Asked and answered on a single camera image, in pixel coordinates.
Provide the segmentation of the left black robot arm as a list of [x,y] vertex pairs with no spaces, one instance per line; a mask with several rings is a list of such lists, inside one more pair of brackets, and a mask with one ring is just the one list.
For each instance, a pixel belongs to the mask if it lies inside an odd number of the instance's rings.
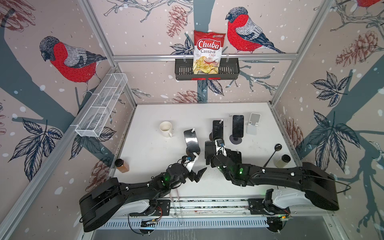
[[192,170],[198,158],[199,156],[195,155],[190,161],[169,165],[165,172],[148,182],[126,184],[120,183],[117,178],[110,178],[94,188],[79,200],[79,222],[83,224],[84,232],[100,228],[124,205],[145,201],[149,207],[153,205],[155,208],[157,199],[185,184],[187,179],[198,183],[207,170],[203,168],[196,173]]

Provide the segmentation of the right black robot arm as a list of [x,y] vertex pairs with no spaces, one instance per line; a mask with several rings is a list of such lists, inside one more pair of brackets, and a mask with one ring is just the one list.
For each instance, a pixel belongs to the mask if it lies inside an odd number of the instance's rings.
[[303,163],[300,167],[282,169],[244,164],[241,153],[227,149],[221,139],[205,143],[205,159],[207,165],[217,168],[233,185],[271,185],[286,191],[298,191],[292,194],[267,191],[265,203],[279,209],[301,205],[306,201],[327,211],[340,208],[335,179],[314,164]]

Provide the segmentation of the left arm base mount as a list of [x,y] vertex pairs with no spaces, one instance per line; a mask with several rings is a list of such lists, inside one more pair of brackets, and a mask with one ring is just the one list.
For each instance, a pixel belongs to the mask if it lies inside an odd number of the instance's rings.
[[171,209],[170,200],[150,200],[149,206],[142,213],[130,213],[130,217],[161,217],[169,216]]

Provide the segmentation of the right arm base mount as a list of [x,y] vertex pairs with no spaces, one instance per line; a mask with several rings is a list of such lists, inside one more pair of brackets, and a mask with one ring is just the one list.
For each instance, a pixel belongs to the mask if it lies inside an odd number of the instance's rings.
[[273,191],[274,191],[273,189],[267,190],[264,199],[248,199],[247,200],[251,215],[274,216],[274,215],[284,215],[284,214],[289,215],[291,213],[289,208],[282,209],[273,204],[273,200],[272,200]]

